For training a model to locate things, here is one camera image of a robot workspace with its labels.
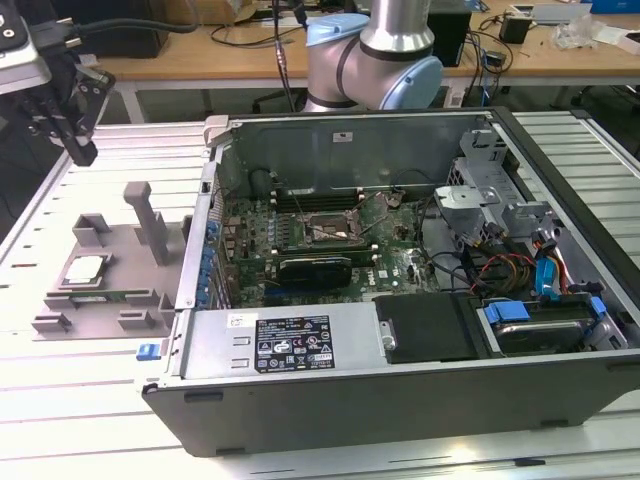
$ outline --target power supply label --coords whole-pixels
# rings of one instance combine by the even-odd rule
[[[329,317],[273,318],[256,321],[255,369],[258,373],[335,368]]]

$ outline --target label sticker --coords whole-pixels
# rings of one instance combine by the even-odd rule
[[[333,143],[349,143],[353,141],[353,132],[336,132],[333,134]]]
[[[257,313],[230,313],[227,315],[227,328],[253,327],[257,319]]]
[[[258,373],[335,368],[329,317],[256,320]]]
[[[74,303],[107,303],[107,297],[71,297]]]

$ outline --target green circuit board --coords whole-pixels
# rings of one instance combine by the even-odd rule
[[[227,273],[236,279],[231,285],[234,307],[360,302],[438,291],[417,249],[415,203],[391,202],[391,208],[390,199],[391,192],[379,192],[357,209],[303,213],[278,213],[259,200],[227,201],[223,243]],[[350,284],[303,292],[280,288],[280,262],[309,257],[348,257]]]

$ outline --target floor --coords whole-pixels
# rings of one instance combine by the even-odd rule
[[[561,105],[562,110],[573,107],[570,99],[579,91],[571,88]],[[209,92],[215,112],[220,114],[251,113],[253,98],[270,93],[269,90],[253,90],[247,99],[245,92],[217,90]],[[508,94],[500,94],[494,105],[508,107],[512,111],[550,110],[557,88],[518,87]],[[142,92],[141,100],[151,122],[184,122],[202,120],[205,116],[200,91]],[[444,93],[436,98],[434,106],[442,105]],[[480,105],[481,94],[474,92],[469,106]],[[640,114],[632,113],[634,101],[610,87],[596,87],[585,97],[583,106],[625,148],[636,157],[640,155]],[[287,111],[284,98],[262,105],[263,113]],[[126,123],[127,115],[122,99],[114,94],[102,119],[106,124]],[[16,132],[0,119],[0,240],[11,229],[15,219],[24,210],[44,179],[46,172],[60,155],[60,149],[41,138]]]

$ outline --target blue connector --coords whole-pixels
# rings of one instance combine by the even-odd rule
[[[205,272],[200,271],[200,275],[198,275],[198,287],[206,288],[209,286],[209,275]]]
[[[484,308],[490,324],[498,322],[526,322],[531,319],[524,303],[512,300],[508,302],[494,302]]]
[[[215,250],[211,247],[204,247],[202,249],[202,258],[206,260],[213,260],[213,256],[216,254]]]
[[[220,231],[220,226],[218,225],[218,222],[214,220],[209,220],[207,222],[207,238],[208,239],[215,238],[218,235],[219,231]]]
[[[209,294],[202,290],[196,292],[196,302],[207,303],[209,301]]]
[[[559,295],[553,290],[553,279],[556,276],[556,264],[549,258],[538,259],[536,264],[535,288],[538,295],[546,295],[551,300],[558,300]]]
[[[593,308],[598,320],[601,320],[607,314],[607,306],[600,297],[591,297],[591,308]]]
[[[138,348],[136,360],[139,362],[148,362],[149,360],[160,360],[160,345],[157,343],[143,343]]]

